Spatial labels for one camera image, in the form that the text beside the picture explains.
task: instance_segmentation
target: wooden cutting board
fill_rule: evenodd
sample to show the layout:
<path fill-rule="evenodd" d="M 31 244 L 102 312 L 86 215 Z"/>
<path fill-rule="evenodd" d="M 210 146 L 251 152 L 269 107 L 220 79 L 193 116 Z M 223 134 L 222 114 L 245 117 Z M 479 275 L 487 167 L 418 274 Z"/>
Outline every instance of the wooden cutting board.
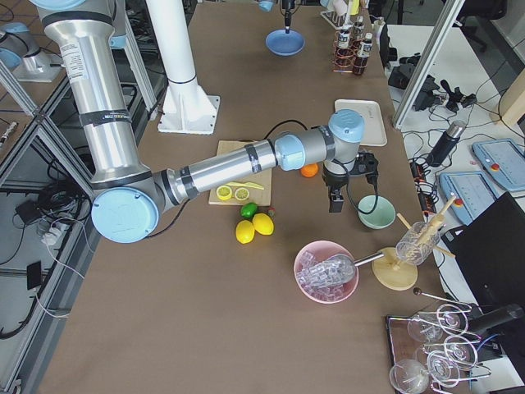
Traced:
<path fill-rule="evenodd" d="M 246 144 L 252 144 L 250 142 L 240 142 L 240 141 L 226 141 L 220 140 L 217 147 L 217 155 L 231 152 L 242 148 Z M 237 182 L 255 182 L 264 187 L 264 190 L 253 189 L 251 187 L 247 188 L 249 190 L 249 198 L 245 201 L 238 201 L 235 197 L 228 199 L 226 201 L 220 201 L 216 194 L 216 189 L 213 188 L 210 190 L 210 196 L 208 203 L 214 205 L 245 205 L 249 202 L 254 202 L 259 206 L 269 206 L 272 196 L 272 170 L 265 170 L 257 174 L 252 174 L 249 176 L 244 176 L 239 179 L 235 179 Z M 235 193 L 235 190 L 238 189 L 238 186 L 231 186 L 231 189 Z"/>

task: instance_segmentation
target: orange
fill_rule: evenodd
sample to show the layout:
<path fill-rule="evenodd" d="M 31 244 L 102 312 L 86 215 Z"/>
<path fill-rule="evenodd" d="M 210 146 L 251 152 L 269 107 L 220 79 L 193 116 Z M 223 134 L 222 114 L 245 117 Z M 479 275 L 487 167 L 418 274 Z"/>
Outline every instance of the orange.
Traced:
<path fill-rule="evenodd" d="M 307 164 L 306 166 L 302 167 L 300 171 L 302 176 L 311 178 L 319 172 L 319 166 L 317 165 L 317 163 Z"/>

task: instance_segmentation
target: blue cable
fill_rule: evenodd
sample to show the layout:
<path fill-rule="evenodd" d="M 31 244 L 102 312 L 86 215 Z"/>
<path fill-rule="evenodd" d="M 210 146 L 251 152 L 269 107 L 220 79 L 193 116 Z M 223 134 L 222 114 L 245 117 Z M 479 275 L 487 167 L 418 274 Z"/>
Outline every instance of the blue cable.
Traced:
<path fill-rule="evenodd" d="M 498 337 L 498 336 L 499 336 L 499 334 L 496 333 L 496 334 L 492 334 L 492 335 L 490 335 L 489 337 L 485 338 L 485 339 L 482 341 L 482 343 L 480 343 L 480 344 L 477 346 L 476 351 L 479 351 L 479 350 L 480 350 L 480 349 L 481 349 L 481 348 L 482 348 L 482 347 L 483 347 L 488 341 L 490 341 L 491 339 L 494 339 L 494 338 L 496 338 L 496 337 Z"/>

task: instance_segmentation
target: blue joint cap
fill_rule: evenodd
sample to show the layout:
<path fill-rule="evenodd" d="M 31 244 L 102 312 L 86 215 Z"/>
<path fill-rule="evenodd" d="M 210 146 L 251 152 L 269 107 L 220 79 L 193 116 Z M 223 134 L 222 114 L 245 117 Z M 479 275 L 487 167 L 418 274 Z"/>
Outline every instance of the blue joint cap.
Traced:
<path fill-rule="evenodd" d="M 277 157 L 281 156 L 279 165 L 283 170 L 299 170 L 304 166 L 306 161 L 304 146 L 295 135 L 286 134 L 278 137 L 274 146 L 278 153 Z"/>
<path fill-rule="evenodd" d="M 330 131 L 344 142 L 358 144 L 364 135 L 364 119 L 351 109 L 341 109 L 330 117 Z"/>
<path fill-rule="evenodd" d="M 29 28 L 20 22 L 6 23 L 2 26 L 2 30 L 7 33 L 27 33 Z"/>
<path fill-rule="evenodd" d="M 78 7 L 85 0 L 30 0 L 36 7 L 49 11 L 67 11 Z"/>
<path fill-rule="evenodd" d="M 153 200 L 140 190 L 116 187 L 93 202 L 91 218 L 102 236 L 129 244 L 145 238 L 158 224 L 159 212 Z"/>
<path fill-rule="evenodd" d="M 111 49 L 124 49 L 126 46 L 126 35 L 117 35 L 109 39 Z"/>
<path fill-rule="evenodd" d="M 22 58 L 20 56 L 9 49 L 4 48 L 0 48 L 0 60 L 9 70 L 17 68 L 22 62 Z"/>
<path fill-rule="evenodd" d="M 261 11 L 264 11 L 264 12 L 270 12 L 272 10 L 274 4 L 275 3 L 272 2 L 272 1 L 269 2 L 269 1 L 263 0 L 263 1 L 259 2 L 259 9 Z"/>

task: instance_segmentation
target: label sticker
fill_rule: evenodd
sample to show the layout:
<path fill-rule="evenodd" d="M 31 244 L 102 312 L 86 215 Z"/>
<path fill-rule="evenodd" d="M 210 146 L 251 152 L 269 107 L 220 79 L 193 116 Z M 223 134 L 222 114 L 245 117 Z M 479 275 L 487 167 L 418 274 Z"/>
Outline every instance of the label sticker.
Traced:
<path fill-rule="evenodd" d="M 87 80 L 88 72 L 85 69 L 84 57 L 79 45 L 77 43 L 62 45 L 60 52 L 62 53 L 69 81 L 73 83 L 78 80 Z"/>

